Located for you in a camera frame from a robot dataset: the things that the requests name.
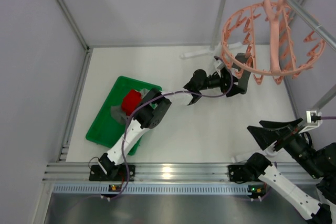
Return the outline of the dark grey sock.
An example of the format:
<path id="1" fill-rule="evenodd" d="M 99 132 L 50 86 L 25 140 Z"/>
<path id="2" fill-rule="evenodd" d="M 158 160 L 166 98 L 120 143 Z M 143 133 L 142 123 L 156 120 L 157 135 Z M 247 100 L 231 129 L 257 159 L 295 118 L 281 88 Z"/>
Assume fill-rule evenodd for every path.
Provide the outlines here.
<path id="1" fill-rule="evenodd" d="M 244 53 L 238 53 L 235 59 L 237 59 L 241 63 L 245 63 L 245 64 L 251 63 L 251 65 L 253 66 L 253 62 L 249 60 L 248 56 L 246 56 Z M 250 74 L 251 72 L 244 70 L 242 72 L 241 78 L 238 79 L 237 86 L 241 89 L 240 94 L 245 94 L 247 92 Z"/>

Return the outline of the light grey sock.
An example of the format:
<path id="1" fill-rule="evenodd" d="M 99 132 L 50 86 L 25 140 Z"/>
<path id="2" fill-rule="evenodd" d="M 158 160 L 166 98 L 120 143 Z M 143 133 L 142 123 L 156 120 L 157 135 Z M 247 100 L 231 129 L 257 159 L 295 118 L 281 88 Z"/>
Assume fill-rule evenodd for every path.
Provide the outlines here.
<path id="1" fill-rule="evenodd" d="M 139 91 L 140 95 L 141 95 L 141 98 L 143 99 L 148 93 L 149 93 L 150 90 L 148 89 L 141 89 Z"/>

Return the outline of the pink round clip hanger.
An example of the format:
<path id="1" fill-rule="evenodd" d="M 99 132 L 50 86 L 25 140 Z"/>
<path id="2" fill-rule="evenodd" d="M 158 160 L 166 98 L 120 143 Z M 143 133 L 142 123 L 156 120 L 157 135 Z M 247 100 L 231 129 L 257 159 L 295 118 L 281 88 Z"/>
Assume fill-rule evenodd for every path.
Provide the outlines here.
<path id="1" fill-rule="evenodd" d="M 303 71 L 313 68 L 313 65 L 324 53 L 326 42 L 323 39 L 314 38 L 311 31 L 303 40 L 304 43 L 316 42 L 315 46 L 307 52 L 308 60 L 302 65 L 297 65 L 294 52 L 294 42 L 291 36 L 290 17 L 291 7 L 287 0 L 263 0 L 260 3 L 248 5 L 235 12 L 223 25 L 221 35 L 221 58 L 228 69 L 241 68 L 253 74 L 255 82 L 262 84 L 265 76 L 271 76 L 276 84 L 281 84 L 284 77 L 297 78 Z M 257 67 L 257 50 L 255 20 L 265 14 L 265 21 L 269 24 L 269 70 L 261 70 Z M 228 40 L 234 30 L 243 26 L 245 38 L 242 42 L 247 48 L 244 52 L 253 62 L 245 64 L 235 59 L 228 47 Z"/>

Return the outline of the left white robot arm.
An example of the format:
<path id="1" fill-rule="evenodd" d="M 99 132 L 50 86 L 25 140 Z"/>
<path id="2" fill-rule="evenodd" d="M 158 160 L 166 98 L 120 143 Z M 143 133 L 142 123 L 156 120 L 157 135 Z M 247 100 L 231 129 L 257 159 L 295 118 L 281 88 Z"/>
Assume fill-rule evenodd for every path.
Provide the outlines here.
<path id="1" fill-rule="evenodd" d="M 203 95 L 201 91 L 220 89 L 221 96 L 232 97 L 247 92 L 249 74 L 234 76 L 225 67 L 207 75 L 203 69 L 195 70 L 183 90 L 164 93 L 157 88 L 131 90 L 113 112 L 125 121 L 125 129 L 111 149 L 102 154 L 91 172 L 105 180 L 114 180 L 125 169 L 125 156 L 137 141 L 155 128 L 164 118 L 171 105 L 192 105 Z"/>

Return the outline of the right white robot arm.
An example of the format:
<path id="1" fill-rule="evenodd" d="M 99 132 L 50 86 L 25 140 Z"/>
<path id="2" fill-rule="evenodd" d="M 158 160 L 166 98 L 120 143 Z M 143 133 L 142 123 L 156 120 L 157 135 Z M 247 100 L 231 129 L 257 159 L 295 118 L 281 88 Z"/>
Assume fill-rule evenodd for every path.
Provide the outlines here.
<path id="1" fill-rule="evenodd" d="M 301 136 L 303 119 L 289 122 L 260 121 L 248 132 L 262 150 L 284 150 L 312 178 L 323 201 L 303 191 L 264 154 L 253 153 L 244 164 L 250 180 L 259 180 L 291 204 L 306 223 L 335 223 L 335 143 L 316 150 Z"/>

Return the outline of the red santa sock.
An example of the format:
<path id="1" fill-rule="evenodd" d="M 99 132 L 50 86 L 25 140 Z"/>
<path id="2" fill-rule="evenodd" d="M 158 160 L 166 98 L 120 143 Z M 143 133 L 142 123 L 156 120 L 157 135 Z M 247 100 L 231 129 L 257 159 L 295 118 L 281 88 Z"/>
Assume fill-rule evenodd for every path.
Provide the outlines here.
<path id="1" fill-rule="evenodd" d="M 141 100 L 141 93 L 135 89 L 131 89 L 122 100 L 121 110 L 126 114 L 126 116 L 130 116 L 137 108 Z"/>

